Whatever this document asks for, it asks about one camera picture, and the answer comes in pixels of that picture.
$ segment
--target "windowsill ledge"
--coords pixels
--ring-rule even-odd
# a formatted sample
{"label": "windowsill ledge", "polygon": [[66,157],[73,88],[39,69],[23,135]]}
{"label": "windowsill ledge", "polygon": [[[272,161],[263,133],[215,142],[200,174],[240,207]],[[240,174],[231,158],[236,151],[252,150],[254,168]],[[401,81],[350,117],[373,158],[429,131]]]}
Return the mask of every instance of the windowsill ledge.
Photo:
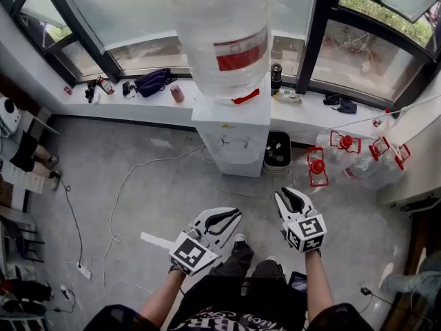
{"label": "windowsill ledge", "polygon": [[[126,81],[133,82],[133,80],[120,81],[114,85],[115,93],[112,95],[107,95],[97,87],[95,95],[100,93],[97,104],[88,103],[85,98],[87,88],[85,84],[75,86],[72,95],[66,95],[63,101],[65,112],[61,114],[193,126],[192,110],[201,92],[192,79],[179,79],[173,83],[178,84],[185,95],[182,103],[173,100],[170,85],[165,86],[164,91],[148,98],[143,98],[132,90],[128,96],[135,95],[135,97],[126,99],[122,92],[122,85]],[[272,99],[270,128],[287,132],[292,141],[312,144],[315,143],[317,133],[323,128],[341,126],[382,113],[379,109],[358,104],[356,114],[343,114],[331,109],[331,106],[325,106],[322,94],[308,92],[302,98],[301,104],[280,103]],[[372,122],[364,121],[343,127],[342,130],[357,136],[369,137],[372,133]]]}

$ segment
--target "sneaker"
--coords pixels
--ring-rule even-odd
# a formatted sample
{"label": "sneaker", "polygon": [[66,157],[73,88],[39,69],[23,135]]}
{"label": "sneaker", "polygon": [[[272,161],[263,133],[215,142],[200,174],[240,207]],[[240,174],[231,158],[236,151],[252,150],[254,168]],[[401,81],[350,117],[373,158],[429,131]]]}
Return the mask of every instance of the sneaker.
{"label": "sneaker", "polygon": [[52,180],[52,191],[57,191],[57,189],[60,185],[60,177],[62,177],[62,173],[59,169],[54,170],[54,172],[56,172],[59,175],[59,177],[55,177],[55,178],[51,179]]}
{"label": "sneaker", "polygon": [[244,234],[236,234],[236,236],[234,237],[233,250],[240,249],[242,244],[248,245],[247,238],[245,237]]}
{"label": "sneaker", "polygon": [[384,269],[383,274],[382,274],[382,276],[381,276],[381,280],[380,280],[380,282],[379,282],[379,284],[378,284],[378,289],[379,289],[379,290],[381,290],[381,287],[382,287],[382,284],[383,284],[384,279],[385,279],[386,277],[388,277],[390,274],[392,274],[392,272],[393,272],[393,263],[392,263],[392,262],[389,262],[389,263],[386,265],[386,268]]}
{"label": "sneaker", "polygon": [[58,164],[59,162],[59,157],[58,156],[51,156],[47,161],[46,161],[46,167],[48,169],[54,169],[55,166]]}
{"label": "sneaker", "polygon": [[272,261],[274,261],[275,263],[278,264],[278,259],[274,255],[271,255],[270,257],[267,257],[267,260],[272,260]]}

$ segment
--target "black bag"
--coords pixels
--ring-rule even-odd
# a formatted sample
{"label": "black bag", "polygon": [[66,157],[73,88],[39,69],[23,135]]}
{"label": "black bag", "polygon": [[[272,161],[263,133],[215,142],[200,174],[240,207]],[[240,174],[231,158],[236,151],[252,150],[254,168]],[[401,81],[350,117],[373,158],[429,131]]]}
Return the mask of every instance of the black bag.
{"label": "black bag", "polygon": [[139,77],[135,80],[135,90],[144,98],[150,97],[158,91],[164,90],[164,86],[175,81],[176,77],[170,69],[160,69]]}

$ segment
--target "concrete floor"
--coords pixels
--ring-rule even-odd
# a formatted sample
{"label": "concrete floor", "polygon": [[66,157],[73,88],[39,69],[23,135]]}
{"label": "concrete floor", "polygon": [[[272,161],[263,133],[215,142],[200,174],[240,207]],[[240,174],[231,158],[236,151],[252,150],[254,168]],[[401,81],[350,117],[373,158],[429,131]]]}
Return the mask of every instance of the concrete floor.
{"label": "concrete floor", "polygon": [[[62,284],[74,291],[78,302],[73,314],[48,313],[48,319],[54,330],[82,330],[103,306],[118,303],[140,310],[150,296],[134,284],[119,283],[106,275],[105,296],[95,301],[103,296],[102,261],[112,240],[110,213],[122,180],[138,163],[177,157],[202,141],[195,132],[88,119],[57,118],[53,126],[61,135],[50,135],[46,146],[60,156],[63,179],[72,187],[69,197],[83,238],[83,256],[93,273],[91,281],[72,264],[79,257],[80,245],[64,190],[31,194],[28,212],[46,242],[44,267],[57,295],[55,304],[69,308],[59,292]],[[291,175],[225,176],[216,165],[203,161],[205,155],[209,157],[205,150],[198,151],[178,161],[135,169],[113,216],[114,234],[120,234],[122,242],[112,244],[106,269],[119,279],[154,291],[170,261],[165,250],[142,241],[141,232],[175,240],[203,210],[231,206],[243,212],[236,232],[245,233],[256,251],[251,271],[260,260],[276,255],[288,278],[293,270],[305,273],[304,256],[290,249],[279,233],[281,220],[274,202],[274,190],[289,185]],[[378,282],[388,262],[395,263],[396,272],[402,270],[410,218],[377,207],[374,193],[353,186],[331,185],[312,199],[327,224],[322,260],[336,302],[363,309],[369,297],[360,293],[362,286],[392,300],[393,294],[378,291]],[[183,289],[206,272],[187,278]],[[362,315],[378,330],[388,309],[374,299]]]}

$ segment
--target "power strip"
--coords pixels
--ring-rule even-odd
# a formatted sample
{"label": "power strip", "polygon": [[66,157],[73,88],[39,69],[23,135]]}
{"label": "power strip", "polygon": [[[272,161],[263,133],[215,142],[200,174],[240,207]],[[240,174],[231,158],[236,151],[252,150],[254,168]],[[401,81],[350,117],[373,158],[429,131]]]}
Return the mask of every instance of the power strip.
{"label": "power strip", "polygon": [[86,279],[92,279],[92,272],[90,272],[87,268],[85,268],[83,265],[81,265],[79,262],[76,265],[76,268],[79,272],[86,278]]}
{"label": "power strip", "polygon": [[63,293],[64,297],[68,300],[68,301],[73,301],[74,300],[74,296],[72,295],[72,293],[70,292],[70,290],[68,290],[66,288],[65,285],[61,285],[60,287],[61,292]]}

